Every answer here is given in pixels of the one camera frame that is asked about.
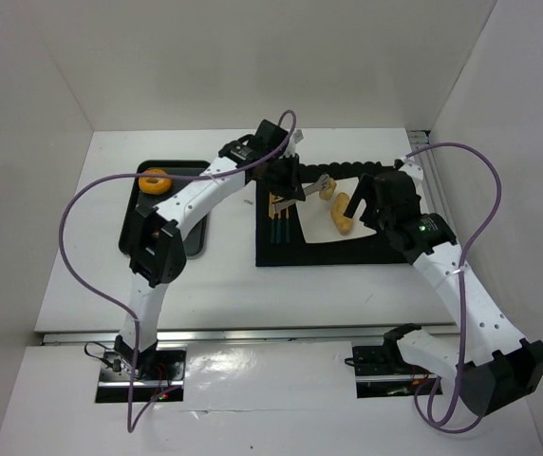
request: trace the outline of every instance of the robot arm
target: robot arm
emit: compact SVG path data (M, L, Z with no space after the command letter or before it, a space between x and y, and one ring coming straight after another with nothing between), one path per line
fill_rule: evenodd
M195 180L156 207L137 206L131 215L128 251L132 271L129 307L139 318L140 343L136 366L132 366L136 346L135 325L127 316L116 337L115 350L139 377L153 360L158 344L158 320L168 285L182 272L187 262L183 240L192 228L215 206L246 186L264 181L272 193L285 200L304 200L298 175L299 157L295 144L301 132L295 131L279 156L255 168L240 168L270 154L287 137L280 126L263 121L254 135L229 142L220 151L205 175L224 177Z
M412 161L397 161L396 170L375 177L363 175L346 209L353 217L365 200L361 221L384 233L430 285L453 319L460 322L459 256L461 246L438 214L422 214L415 181L421 169ZM465 263L466 354L460 397L477 416L511 404L534 392L543 374L543 343L529 343L501 312ZM453 381L459 353L418 325L404 325L384 337L394 362L421 366Z

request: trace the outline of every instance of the white table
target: white table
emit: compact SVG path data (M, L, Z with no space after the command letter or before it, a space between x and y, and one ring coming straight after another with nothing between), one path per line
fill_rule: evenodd
M78 188L96 178L132 172L150 159L211 161L226 142L250 130L97 132ZM409 152L406 132L306 129L303 163L382 161ZM66 227L76 269L119 299L130 287L128 260L118 250L132 181L86 194ZM256 268L254 184L227 198L209 217L203 254L190 260L169 289L161 330L449 323L431 287L408 265ZM37 321L39 332L114 331L123 313L83 289L57 255Z
M94 403L100 363L82 347L27 348L0 456L543 455L527 401L443 435L412 397L357 399L349 355L346 342L189 347L184 402L151 407L128 434L126 404ZM436 416L448 401L437 398ZM472 420L459 405L451 427Z

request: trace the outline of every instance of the black clamp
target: black clamp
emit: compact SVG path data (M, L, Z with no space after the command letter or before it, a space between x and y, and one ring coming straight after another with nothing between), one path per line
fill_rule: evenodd
M353 218L361 200L365 200L366 208L360 221L384 233L389 244L410 264L421 254L432 254L437 245L457 242L441 216L421 213L421 197L413 179L403 171L362 175L344 215Z
M157 210L138 205L130 218L130 269L145 277L151 288L175 280L187 256L177 221L167 221Z
M487 416L537 388L543 375L543 342L522 339L520 344L508 354L494 351L488 363L465 365L459 397L475 415Z
M246 135L237 141L228 142L219 151L219 157L227 157L238 168L256 162L284 141L289 133L270 121L262 121L254 135ZM299 176L299 156L281 157L278 152L274 160L266 161L247 171L246 182L262 181L268 192L286 200L305 201L306 195Z
M407 334L413 331L419 331L420 329L420 325L408 323L384 334L384 357L387 364L389 364L394 372L411 373L412 366L404 362L401 351L398 348L398 341Z

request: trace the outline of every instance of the white paper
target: white paper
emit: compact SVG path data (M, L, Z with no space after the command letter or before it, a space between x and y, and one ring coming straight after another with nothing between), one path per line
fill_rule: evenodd
M342 192L347 193L351 198L356 185L358 185L358 178L342 179L336 182L337 188L335 188L332 198L328 201L320 199L317 193L310 195L305 201L297 201L299 222L307 244L364 238L375 234L375 230L366 228L360 221L360 216L365 210L364 201L360 201L358 210L354 215L354 226L351 232L347 235L339 233L332 218L330 218L330 208L337 195Z

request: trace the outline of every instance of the potato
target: potato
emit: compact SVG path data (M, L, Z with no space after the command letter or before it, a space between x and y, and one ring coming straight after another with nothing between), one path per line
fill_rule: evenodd
M320 197L320 200L328 201L332 198L332 194L335 191L335 188L337 188L337 182L335 182L335 179L329 178L328 181L330 182L330 187L325 188L324 190L320 190L318 192L318 196Z
M337 195L337 198L335 198L335 201L332 203L332 207L330 208L330 217L337 227L337 231L344 236L348 235L354 226L354 220L344 217L344 212L346 211L348 204L349 195L342 192Z

